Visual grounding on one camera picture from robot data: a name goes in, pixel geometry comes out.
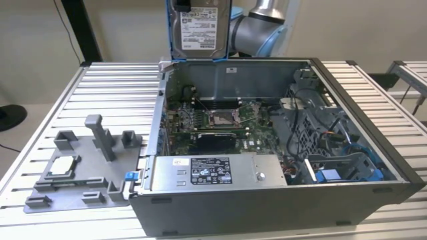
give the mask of power supply label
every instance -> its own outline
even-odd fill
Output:
[[[215,50],[219,21],[217,7],[193,7],[180,13],[180,40],[183,50]]]
[[[233,168],[229,157],[205,157],[191,159],[191,183],[233,184]]]

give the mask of metal rail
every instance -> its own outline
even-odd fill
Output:
[[[427,61],[395,61],[387,73],[397,74],[427,97]]]
[[[389,96],[358,66],[345,61],[323,62],[361,105],[391,144],[427,181],[427,129]],[[94,63],[82,68],[58,100],[23,153],[0,182],[0,236],[15,239],[139,239],[146,237],[132,208],[112,207],[26,214],[23,205],[54,153],[59,130],[86,136],[88,114],[102,114],[112,134],[135,130],[143,134],[143,153],[150,138],[158,64]],[[382,207],[358,226],[327,227],[278,232],[190,237],[187,240],[263,239],[389,239],[427,238],[427,188],[405,203]]]

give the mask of sticker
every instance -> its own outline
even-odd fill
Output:
[[[180,13],[180,44],[183,50],[215,50],[219,19],[217,7],[193,7]]]
[[[238,72],[238,68],[237,67],[227,67],[226,73],[235,74],[237,72]]]
[[[190,159],[188,158],[174,158],[172,165],[174,166],[188,166]]]
[[[233,184],[233,169],[229,157],[205,157],[191,159],[191,183]]]

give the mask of metal shelf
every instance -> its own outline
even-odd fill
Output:
[[[427,181],[427,129],[379,87],[359,66],[323,62],[365,113]],[[154,101],[159,85],[158,64],[94,63],[82,67],[14,165],[0,181],[0,236],[15,239],[144,238],[131,206],[26,214],[31,195],[54,153],[59,130],[90,135],[83,127],[88,114],[103,114],[112,134],[135,130],[144,142],[139,166],[146,164]],[[405,203],[382,207],[358,226],[223,235],[223,240],[262,239],[390,240],[427,238],[427,188]],[[218,236],[186,238],[217,240]]]

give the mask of gray robot arm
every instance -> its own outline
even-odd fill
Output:
[[[245,53],[253,57],[270,57],[283,44],[285,0],[258,0],[257,6],[243,15],[233,7],[229,49],[230,54]]]

